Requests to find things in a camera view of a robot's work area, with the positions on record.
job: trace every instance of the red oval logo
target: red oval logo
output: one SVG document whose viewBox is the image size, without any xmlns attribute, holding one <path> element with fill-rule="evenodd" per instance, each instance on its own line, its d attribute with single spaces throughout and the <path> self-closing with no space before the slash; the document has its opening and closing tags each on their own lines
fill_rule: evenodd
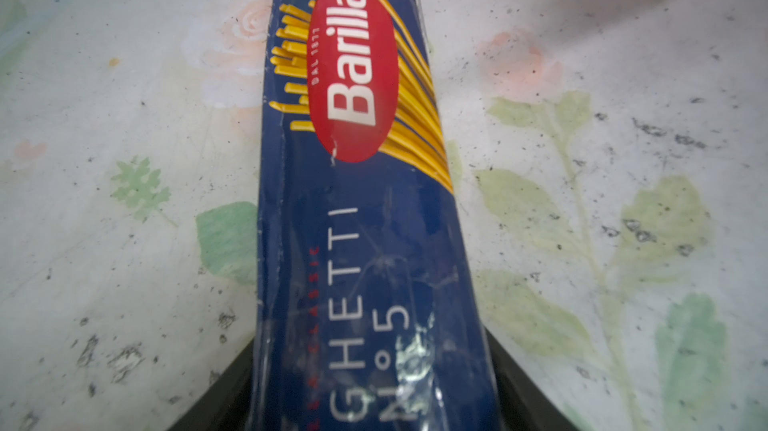
<svg viewBox="0 0 768 431">
<path fill-rule="evenodd" d="M 317 0 L 306 68 L 322 146 L 344 162 L 375 155 L 395 120 L 399 85 L 395 29 L 379 0 Z"/>
</svg>

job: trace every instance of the floral tablecloth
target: floral tablecloth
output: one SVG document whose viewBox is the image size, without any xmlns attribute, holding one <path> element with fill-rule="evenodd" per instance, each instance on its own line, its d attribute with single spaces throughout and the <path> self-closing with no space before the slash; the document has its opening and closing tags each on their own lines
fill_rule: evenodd
<svg viewBox="0 0 768 431">
<path fill-rule="evenodd" d="M 253 337 L 271 0 L 0 0 L 0 429 Z M 487 326 L 582 430 L 768 429 L 768 0 L 422 0 Z"/>
</svg>

